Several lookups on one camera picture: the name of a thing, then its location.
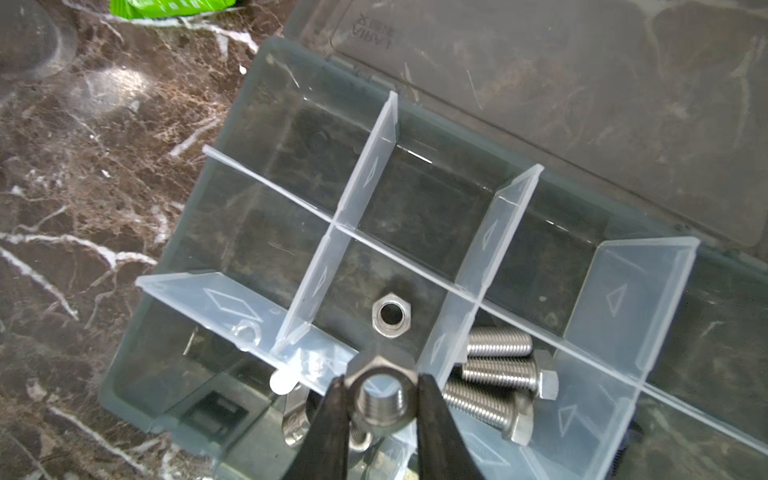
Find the threaded bolt shank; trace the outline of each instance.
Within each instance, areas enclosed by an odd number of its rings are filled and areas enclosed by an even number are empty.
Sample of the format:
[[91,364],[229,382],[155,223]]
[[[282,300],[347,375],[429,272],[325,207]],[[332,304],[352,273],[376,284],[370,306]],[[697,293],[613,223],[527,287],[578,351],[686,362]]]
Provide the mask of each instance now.
[[528,356],[533,339],[512,326],[476,326],[469,331],[467,356]]
[[456,379],[445,384],[442,398],[449,406],[467,412],[495,429],[508,429],[514,407],[503,399]]
[[468,359],[462,378],[482,385],[538,390],[538,367],[527,359]]

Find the brown marble surface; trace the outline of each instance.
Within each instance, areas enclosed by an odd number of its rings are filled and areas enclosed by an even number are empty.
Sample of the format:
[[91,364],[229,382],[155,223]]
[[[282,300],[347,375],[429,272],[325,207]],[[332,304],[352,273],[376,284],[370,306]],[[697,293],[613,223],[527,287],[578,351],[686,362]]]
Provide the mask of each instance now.
[[0,478],[205,478],[208,458],[119,421],[98,387],[201,146],[294,0],[149,22],[42,4],[78,46],[57,74],[0,89]]

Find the bolt head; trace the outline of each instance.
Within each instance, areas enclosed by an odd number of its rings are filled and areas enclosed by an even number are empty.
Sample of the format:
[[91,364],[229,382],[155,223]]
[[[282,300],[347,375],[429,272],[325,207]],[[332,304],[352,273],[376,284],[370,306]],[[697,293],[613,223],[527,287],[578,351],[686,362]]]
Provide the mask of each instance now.
[[538,367],[536,396],[543,400],[556,400],[560,392],[560,380],[552,355],[546,350],[534,350],[533,358]]
[[531,393],[525,390],[512,392],[511,403],[513,413],[509,427],[502,432],[507,440],[519,445],[527,445],[533,436],[533,399]]

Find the hex bolt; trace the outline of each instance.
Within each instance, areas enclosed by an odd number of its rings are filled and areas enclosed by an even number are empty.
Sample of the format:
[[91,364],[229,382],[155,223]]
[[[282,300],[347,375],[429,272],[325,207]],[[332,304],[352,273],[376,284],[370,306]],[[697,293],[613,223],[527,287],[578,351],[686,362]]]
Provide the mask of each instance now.
[[530,335],[513,326],[476,326],[469,330],[467,356],[529,356]]
[[533,436],[533,401],[531,394],[515,390],[509,398],[495,396],[480,387],[457,379],[445,384],[445,403],[467,412],[477,420],[502,432],[502,438],[527,445]]
[[554,360],[546,350],[535,350],[533,359],[467,359],[462,378],[483,385],[528,389],[545,400],[555,400],[560,389]]

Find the green package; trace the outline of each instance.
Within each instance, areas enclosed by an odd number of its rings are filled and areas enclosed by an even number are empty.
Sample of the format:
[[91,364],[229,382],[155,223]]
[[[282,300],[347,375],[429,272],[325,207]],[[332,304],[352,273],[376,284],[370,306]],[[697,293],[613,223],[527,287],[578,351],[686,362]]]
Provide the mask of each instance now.
[[163,18],[224,10],[235,0],[110,0],[109,11],[122,18]]

